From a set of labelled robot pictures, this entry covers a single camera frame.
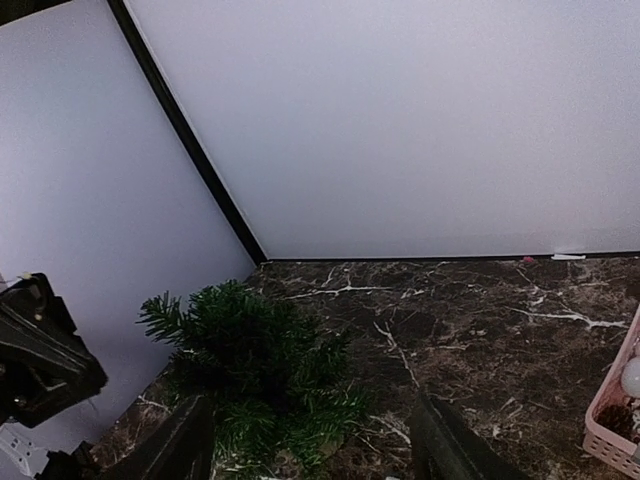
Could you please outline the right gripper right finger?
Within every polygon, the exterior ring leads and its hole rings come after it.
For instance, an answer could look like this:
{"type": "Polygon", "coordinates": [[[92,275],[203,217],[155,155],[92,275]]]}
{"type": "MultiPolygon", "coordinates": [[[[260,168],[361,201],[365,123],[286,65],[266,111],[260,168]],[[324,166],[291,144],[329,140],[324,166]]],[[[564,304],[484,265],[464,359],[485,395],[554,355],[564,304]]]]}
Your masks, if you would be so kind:
{"type": "Polygon", "coordinates": [[[416,479],[529,479],[499,457],[452,407],[434,395],[418,396],[409,431],[416,479]]]}

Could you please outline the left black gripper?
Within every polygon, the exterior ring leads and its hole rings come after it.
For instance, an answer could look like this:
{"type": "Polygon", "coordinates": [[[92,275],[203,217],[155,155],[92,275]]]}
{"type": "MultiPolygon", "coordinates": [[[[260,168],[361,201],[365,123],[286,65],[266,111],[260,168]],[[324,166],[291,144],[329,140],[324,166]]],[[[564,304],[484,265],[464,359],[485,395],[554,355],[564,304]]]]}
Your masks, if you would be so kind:
{"type": "Polygon", "coordinates": [[[1,452],[30,479],[92,479],[86,443],[74,453],[37,446],[35,428],[98,395],[108,377],[47,276],[27,273],[1,291],[1,452]]]}

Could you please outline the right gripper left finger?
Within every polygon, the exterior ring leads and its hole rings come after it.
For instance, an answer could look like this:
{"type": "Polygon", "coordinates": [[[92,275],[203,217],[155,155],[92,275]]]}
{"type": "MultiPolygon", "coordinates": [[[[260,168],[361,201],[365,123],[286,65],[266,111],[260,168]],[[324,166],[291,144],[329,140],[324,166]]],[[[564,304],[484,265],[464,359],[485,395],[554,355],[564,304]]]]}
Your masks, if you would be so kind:
{"type": "Polygon", "coordinates": [[[114,480],[210,479],[213,406],[203,395],[186,399],[129,456],[100,475],[114,480]]]}

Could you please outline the small green christmas tree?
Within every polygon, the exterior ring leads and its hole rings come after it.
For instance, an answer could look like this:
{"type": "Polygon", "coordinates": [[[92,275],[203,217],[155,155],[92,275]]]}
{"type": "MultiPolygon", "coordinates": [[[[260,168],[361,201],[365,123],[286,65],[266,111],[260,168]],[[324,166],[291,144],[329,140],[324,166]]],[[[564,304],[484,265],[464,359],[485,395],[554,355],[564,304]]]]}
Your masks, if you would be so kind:
{"type": "Polygon", "coordinates": [[[365,416],[368,398],[350,377],[350,332],[324,329],[288,300],[227,281],[187,300],[149,298],[139,322],[173,349],[170,399],[212,401],[214,467],[227,479],[279,468],[316,479],[365,416]]]}

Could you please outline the pink plastic basket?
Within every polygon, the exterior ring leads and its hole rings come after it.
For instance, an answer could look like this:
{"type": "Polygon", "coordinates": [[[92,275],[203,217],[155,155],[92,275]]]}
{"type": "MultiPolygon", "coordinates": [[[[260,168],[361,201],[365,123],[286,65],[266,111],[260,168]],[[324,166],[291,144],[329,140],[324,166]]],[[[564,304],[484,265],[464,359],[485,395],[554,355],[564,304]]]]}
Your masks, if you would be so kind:
{"type": "Polygon", "coordinates": [[[639,477],[638,316],[587,409],[582,448],[627,477],[639,477]]]}

